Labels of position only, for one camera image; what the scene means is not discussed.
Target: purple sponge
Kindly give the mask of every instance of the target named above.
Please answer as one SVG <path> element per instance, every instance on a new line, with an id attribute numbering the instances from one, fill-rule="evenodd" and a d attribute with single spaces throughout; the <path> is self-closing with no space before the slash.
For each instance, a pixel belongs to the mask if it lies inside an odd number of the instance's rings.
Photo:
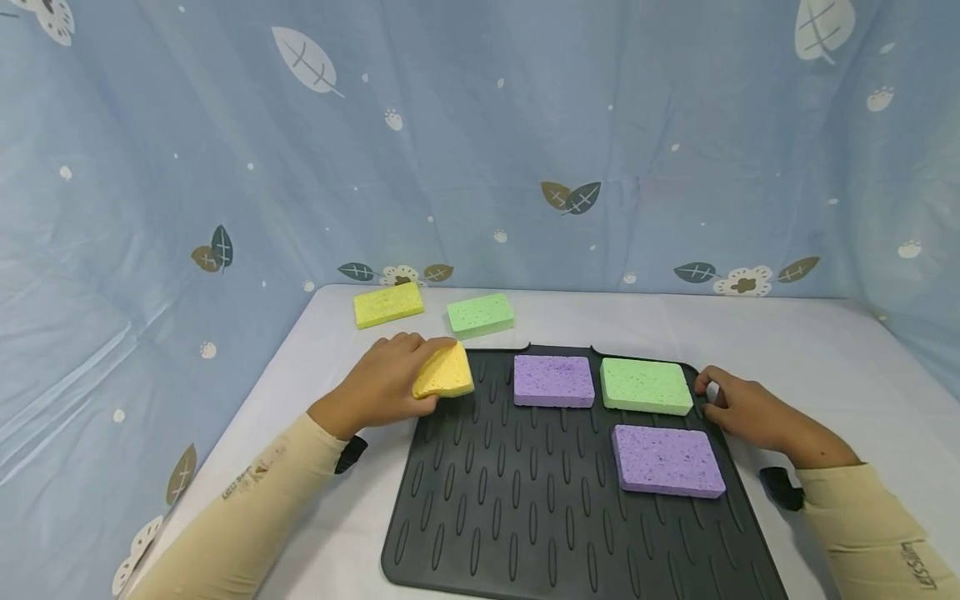
<path id="1" fill-rule="evenodd" d="M 586 356 L 514 357 L 514 404 L 589 408 L 593 397 Z"/>
<path id="2" fill-rule="evenodd" d="M 703 431 L 616 425 L 613 454 L 627 492 L 716 498 L 727 489 Z"/>

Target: blue curtain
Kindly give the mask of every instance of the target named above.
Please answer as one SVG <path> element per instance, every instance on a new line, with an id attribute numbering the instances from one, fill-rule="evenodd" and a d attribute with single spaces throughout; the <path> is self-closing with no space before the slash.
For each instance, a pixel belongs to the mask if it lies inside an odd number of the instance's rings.
<path id="1" fill-rule="evenodd" d="M 122 589 L 327 283 L 853 298 L 956 395 L 957 22 L 0 0 L 5 597 Z"/>

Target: white table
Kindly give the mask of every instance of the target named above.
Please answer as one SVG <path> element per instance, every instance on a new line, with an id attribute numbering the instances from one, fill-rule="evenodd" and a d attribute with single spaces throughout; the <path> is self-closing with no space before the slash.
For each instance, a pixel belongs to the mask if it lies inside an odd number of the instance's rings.
<path id="1" fill-rule="evenodd" d="M 448 334 L 446 305 L 489 293 L 423 289 L 424 314 L 358 331 L 352 298 L 370 290 L 332 285 L 315 294 L 169 517 L 145 568 L 262 446 L 339 383 L 373 341 L 404 330 L 424 337 Z M 697 369 L 714 363 L 759 380 L 873 463 L 960 572 L 960 402 L 868 313 L 838 300 L 507 295 L 516 328 L 469 340 L 468 348 L 593 345 L 605 353 L 686 362 Z M 324 491 L 259 597 L 454 597 L 393 586 L 380 571 L 413 429 L 408 422 L 361 434 L 370 449 L 348 476 Z M 803 517 L 778 509 L 756 478 L 761 467 L 786 462 L 736 440 L 731 449 L 787 592 L 803 600 L 836 598 Z"/>

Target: cellulose sponge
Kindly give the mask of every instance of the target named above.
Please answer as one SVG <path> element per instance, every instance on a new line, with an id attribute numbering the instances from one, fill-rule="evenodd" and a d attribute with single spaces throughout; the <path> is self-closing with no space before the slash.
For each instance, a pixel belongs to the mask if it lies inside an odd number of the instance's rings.
<path id="1" fill-rule="evenodd" d="M 353 312 L 357 318 L 357 329 L 418 315 L 423 312 L 420 288 L 413 282 L 401 283 L 361 294 L 353 298 Z"/>
<path id="2" fill-rule="evenodd" d="M 676 363 L 605 358 L 600 382 L 607 408 L 680 417 L 693 408 L 684 371 Z"/>
<path id="3" fill-rule="evenodd" d="M 514 357 L 514 404 L 517 406 L 593 406 L 593 377 L 586 356 Z"/>
<path id="4" fill-rule="evenodd" d="M 473 391 L 473 375 L 464 345 L 437 350 L 420 369 L 414 382 L 414 398 L 420 399 L 436 394 L 440 397 L 456 397 Z"/>
<path id="5" fill-rule="evenodd" d="M 613 454 L 627 492 L 716 498 L 727 489 L 703 431 L 615 425 Z"/>
<path id="6" fill-rule="evenodd" d="M 480 337 L 514 326 L 514 309 L 503 294 L 491 294 L 446 306 L 450 328 L 458 339 Z"/>

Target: beige arm sleeve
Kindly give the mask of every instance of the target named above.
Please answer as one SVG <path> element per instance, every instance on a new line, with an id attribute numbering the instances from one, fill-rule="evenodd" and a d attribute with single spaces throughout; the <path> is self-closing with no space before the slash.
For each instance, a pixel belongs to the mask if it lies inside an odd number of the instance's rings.
<path id="1" fill-rule="evenodd" d="M 958 600 L 926 531 L 869 465 L 798 470 L 804 512 L 844 600 Z"/>
<path id="2" fill-rule="evenodd" d="M 346 447 L 306 415 L 210 503 L 128 600 L 248 600 Z"/>

